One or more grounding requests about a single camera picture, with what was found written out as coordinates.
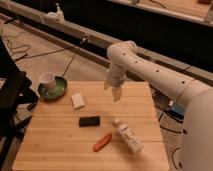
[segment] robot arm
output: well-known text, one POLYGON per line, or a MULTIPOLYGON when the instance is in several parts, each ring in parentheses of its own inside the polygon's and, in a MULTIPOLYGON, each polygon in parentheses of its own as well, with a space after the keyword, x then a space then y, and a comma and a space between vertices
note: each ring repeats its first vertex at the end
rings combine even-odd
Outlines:
POLYGON ((115 43, 108 48, 107 82, 110 86, 120 87, 128 69, 183 107, 201 92, 212 89, 194 78, 144 60, 136 52, 137 46, 132 41, 115 43))
POLYGON ((136 51, 136 44, 132 41, 116 43, 108 48, 110 67, 106 83, 122 90, 120 87, 129 70, 186 108, 178 170, 212 171, 213 88, 143 60, 135 55, 136 51))

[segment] white sponge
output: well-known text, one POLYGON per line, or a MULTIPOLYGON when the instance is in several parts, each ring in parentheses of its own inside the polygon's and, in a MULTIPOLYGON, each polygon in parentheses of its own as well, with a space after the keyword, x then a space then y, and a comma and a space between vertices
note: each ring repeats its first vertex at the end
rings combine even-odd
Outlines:
POLYGON ((81 93, 76 93, 72 95, 72 103, 74 109, 79 109, 85 106, 85 102, 81 93))

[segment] white bottle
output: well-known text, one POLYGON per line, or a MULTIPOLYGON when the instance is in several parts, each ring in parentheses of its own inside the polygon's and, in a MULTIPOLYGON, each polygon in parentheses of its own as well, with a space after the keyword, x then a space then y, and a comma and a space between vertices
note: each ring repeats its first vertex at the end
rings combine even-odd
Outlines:
POLYGON ((57 20, 58 20, 59 22, 65 22, 63 11, 62 11, 61 8, 59 7, 59 4, 58 4, 58 3, 56 3, 56 6, 57 6, 57 12, 56 12, 56 14, 57 14, 57 20))
POLYGON ((122 123, 119 119, 114 120, 114 125, 117 127, 118 133, 129 146, 133 154, 137 154, 143 148, 141 142, 136 138, 134 133, 130 130, 128 125, 122 123))

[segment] paper cup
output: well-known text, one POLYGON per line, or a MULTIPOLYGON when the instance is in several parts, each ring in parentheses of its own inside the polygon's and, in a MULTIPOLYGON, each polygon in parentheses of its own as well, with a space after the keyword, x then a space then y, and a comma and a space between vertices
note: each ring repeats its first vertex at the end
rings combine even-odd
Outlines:
POLYGON ((47 89, 47 92, 49 93, 53 93, 56 89, 55 75, 51 72, 41 74, 39 77, 39 82, 47 89))

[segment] black eraser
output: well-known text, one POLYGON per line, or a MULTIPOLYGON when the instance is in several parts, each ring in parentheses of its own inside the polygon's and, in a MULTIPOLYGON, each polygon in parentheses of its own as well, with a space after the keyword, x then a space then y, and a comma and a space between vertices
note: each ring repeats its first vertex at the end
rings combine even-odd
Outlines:
POLYGON ((79 119, 79 126, 98 126, 100 125, 100 117, 99 116, 91 116, 91 117, 81 117, 79 119))

